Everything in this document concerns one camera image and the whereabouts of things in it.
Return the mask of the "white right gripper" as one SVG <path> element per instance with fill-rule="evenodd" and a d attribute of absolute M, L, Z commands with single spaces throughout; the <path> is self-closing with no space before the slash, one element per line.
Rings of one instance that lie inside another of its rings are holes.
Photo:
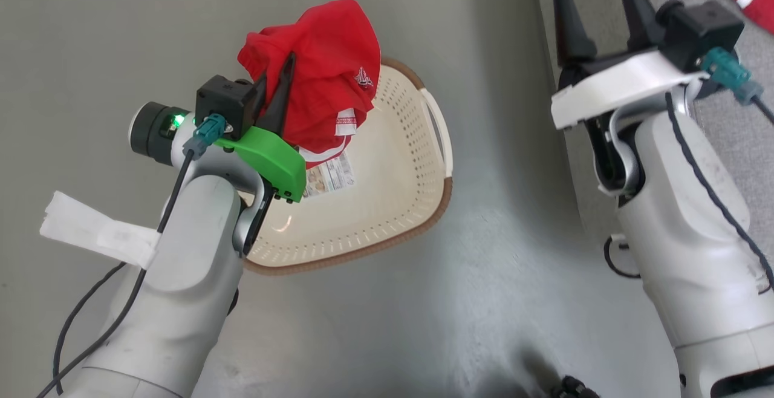
<path fill-rule="evenodd" d="M 650 0 L 622 0 L 629 37 L 628 51 L 658 46 L 664 28 L 656 21 Z M 558 65 L 588 62 L 596 58 L 597 46 L 588 37 L 574 0 L 553 0 Z M 685 73 L 658 50 L 640 53 L 621 64 L 588 76 L 580 83 L 559 90 L 551 97 L 551 115 L 558 130 L 622 108 L 631 103 L 665 94 L 672 87 L 708 79 L 699 70 Z"/>

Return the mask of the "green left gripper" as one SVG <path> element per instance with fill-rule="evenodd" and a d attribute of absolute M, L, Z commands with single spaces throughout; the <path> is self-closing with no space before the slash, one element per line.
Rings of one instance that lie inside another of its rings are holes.
<path fill-rule="evenodd" d="M 249 120 L 256 122 L 238 141 L 225 138 L 215 145 L 231 148 L 253 171 L 265 178 L 280 197 L 299 203 L 306 191 L 306 161 L 282 138 L 287 122 L 296 53 L 289 53 L 278 76 L 274 95 L 260 115 L 267 97 L 267 73 L 263 72 L 251 89 Z"/>

